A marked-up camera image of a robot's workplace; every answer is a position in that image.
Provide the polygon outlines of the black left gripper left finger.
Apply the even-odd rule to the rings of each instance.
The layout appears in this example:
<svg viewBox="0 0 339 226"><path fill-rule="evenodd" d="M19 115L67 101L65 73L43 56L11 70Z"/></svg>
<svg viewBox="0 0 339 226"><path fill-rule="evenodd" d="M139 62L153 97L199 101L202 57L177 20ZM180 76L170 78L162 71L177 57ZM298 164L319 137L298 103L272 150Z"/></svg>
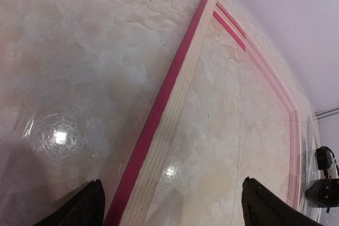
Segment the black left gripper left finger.
<svg viewBox="0 0 339 226"><path fill-rule="evenodd" d="M35 226L102 226L105 212L105 193L102 182L89 182L75 196Z"/></svg>

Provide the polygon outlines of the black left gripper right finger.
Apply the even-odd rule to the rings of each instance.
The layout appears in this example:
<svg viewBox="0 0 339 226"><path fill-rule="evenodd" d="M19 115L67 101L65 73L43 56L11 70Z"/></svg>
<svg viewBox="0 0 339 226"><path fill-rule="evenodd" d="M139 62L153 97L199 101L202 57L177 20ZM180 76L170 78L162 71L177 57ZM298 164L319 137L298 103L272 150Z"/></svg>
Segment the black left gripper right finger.
<svg viewBox="0 0 339 226"><path fill-rule="evenodd" d="M279 199L255 178L245 178L242 185L242 209L249 225L320 225Z"/></svg>

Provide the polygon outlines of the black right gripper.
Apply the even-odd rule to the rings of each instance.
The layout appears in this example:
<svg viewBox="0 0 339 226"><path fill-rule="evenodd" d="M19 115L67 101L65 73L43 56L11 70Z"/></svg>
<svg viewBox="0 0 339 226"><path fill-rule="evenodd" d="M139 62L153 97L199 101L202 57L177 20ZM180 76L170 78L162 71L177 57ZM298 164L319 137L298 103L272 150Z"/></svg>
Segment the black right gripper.
<svg viewBox="0 0 339 226"><path fill-rule="evenodd" d="M306 199L311 207L338 207L338 178L324 178L313 181L306 190Z"/></svg>

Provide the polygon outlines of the pink wooden picture frame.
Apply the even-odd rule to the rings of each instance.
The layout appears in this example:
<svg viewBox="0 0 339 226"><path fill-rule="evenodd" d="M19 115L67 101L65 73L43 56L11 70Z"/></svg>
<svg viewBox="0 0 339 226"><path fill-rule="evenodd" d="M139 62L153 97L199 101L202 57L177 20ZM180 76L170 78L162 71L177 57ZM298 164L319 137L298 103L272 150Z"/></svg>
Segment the pink wooden picture frame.
<svg viewBox="0 0 339 226"><path fill-rule="evenodd" d="M201 0L173 58L104 220L142 225L179 123L210 21L216 19L270 84L289 114L290 170L287 204L301 196L301 134L297 107L278 74L219 0Z"/></svg>

